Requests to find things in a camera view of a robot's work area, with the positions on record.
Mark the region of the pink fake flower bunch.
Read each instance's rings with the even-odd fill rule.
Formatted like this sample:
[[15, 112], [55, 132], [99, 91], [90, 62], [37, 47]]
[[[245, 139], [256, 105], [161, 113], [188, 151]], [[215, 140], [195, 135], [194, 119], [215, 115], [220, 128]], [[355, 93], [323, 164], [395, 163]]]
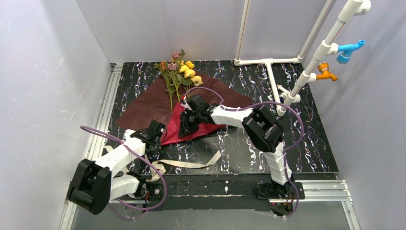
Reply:
[[154, 68], [159, 70], [160, 75], [164, 79], [166, 85], [165, 91], [169, 95], [171, 111], [173, 111], [174, 108], [173, 96], [176, 95], [177, 99], [180, 99], [179, 87], [182, 84], [180, 68], [184, 55], [185, 52], [181, 49], [180, 52], [174, 52], [171, 55], [170, 61], [162, 61], [153, 65]]

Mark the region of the yellow fake flower bunch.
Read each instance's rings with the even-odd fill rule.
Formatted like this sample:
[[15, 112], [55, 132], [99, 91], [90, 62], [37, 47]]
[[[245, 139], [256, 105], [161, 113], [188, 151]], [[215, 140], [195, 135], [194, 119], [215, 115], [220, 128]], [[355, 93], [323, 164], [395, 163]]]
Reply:
[[194, 69], [195, 65], [191, 61], [183, 61], [179, 62], [180, 67], [178, 69], [177, 77], [180, 82], [180, 86], [188, 92], [193, 87], [202, 86], [203, 79], [202, 76], [196, 74]]

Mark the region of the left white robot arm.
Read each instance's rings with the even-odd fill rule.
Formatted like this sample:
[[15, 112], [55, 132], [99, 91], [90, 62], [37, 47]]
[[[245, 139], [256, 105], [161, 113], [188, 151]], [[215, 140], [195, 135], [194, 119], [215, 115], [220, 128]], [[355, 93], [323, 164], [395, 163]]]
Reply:
[[70, 181], [66, 199], [90, 213], [100, 214], [112, 200], [134, 194], [146, 182], [141, 176], [130, 172], [117, 177], [117, 174], [135, 159], [147, 163], [147, 154], [155, 154], [160, 148], [160, 139], [165, 125], [152, 120], [149, 127], [141, 130], [126, 130], [124, 139], [80, 126], [91, 134], [110, 139], [119, 146], [94, 160], [83, 159], [78, 163]]

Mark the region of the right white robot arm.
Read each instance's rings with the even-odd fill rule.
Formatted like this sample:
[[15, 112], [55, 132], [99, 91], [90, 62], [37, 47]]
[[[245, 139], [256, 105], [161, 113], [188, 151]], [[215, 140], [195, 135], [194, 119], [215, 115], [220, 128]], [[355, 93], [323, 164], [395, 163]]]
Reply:
[[200, 124], [232, 126], [243, 129], [252, 145], [262, 151], [271, 170], [273, 182], [286, 185], [291, 182], [292, 171], [285, 162], [282, 126], [264, 105], [251, 108], [233, 108], [222, 104], [209, 104], [195, 94], [182, 100], [179, 137], [191, 135]]

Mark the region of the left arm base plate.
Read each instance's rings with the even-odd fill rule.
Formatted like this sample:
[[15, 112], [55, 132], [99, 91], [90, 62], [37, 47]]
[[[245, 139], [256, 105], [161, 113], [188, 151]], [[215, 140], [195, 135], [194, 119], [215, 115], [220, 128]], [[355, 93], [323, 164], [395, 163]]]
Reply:
[[119, 199], [123, 201], [160, 201], [163, 195], [164, 189], [162, 184], [142, 183], [134, 193], [125, 194], [119, 197]]

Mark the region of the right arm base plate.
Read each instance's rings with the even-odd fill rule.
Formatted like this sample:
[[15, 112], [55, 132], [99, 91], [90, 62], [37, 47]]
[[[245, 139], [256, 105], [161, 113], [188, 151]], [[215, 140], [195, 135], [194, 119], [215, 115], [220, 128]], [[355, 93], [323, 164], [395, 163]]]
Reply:
[[271, 200], [271, 211], [276, 216], [287, 217], [292, 214], [294, 202], [305, 199], [305, 191], [302, 183], [289, 182], [280, 185], [276, 182], [257, 183], [253, 192], [259, 200]]

